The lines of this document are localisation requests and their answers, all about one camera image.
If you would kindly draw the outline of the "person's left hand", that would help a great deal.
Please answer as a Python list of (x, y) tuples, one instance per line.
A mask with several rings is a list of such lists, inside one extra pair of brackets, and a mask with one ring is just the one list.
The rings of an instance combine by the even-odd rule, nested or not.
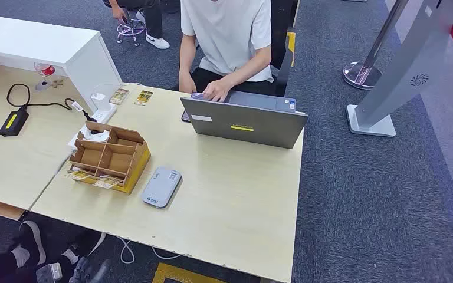
[(203, 91), (203, 98), (210, 101), (224, 102), (228, 92), (233, 87), (226, 78), (210, 82)]

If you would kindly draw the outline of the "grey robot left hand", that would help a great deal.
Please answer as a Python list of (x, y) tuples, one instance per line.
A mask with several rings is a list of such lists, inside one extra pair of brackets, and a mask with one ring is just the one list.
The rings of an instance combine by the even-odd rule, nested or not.
[(90, 261), (86, 257), (82, 257), (77, 262), (73, 276), (69, 279), (69, 283), (101, 282), (109, 270), (110, 264), (110, 260), (106, 259), (101, 263), (98, 269), (94, 269)]

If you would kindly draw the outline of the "person's right hand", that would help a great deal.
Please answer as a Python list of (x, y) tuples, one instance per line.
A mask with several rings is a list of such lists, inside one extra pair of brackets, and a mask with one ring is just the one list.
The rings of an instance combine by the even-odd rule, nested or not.
[(196, 84), (188, 71), (179, 72), (179, 91), (183, 93), (197, 92)]

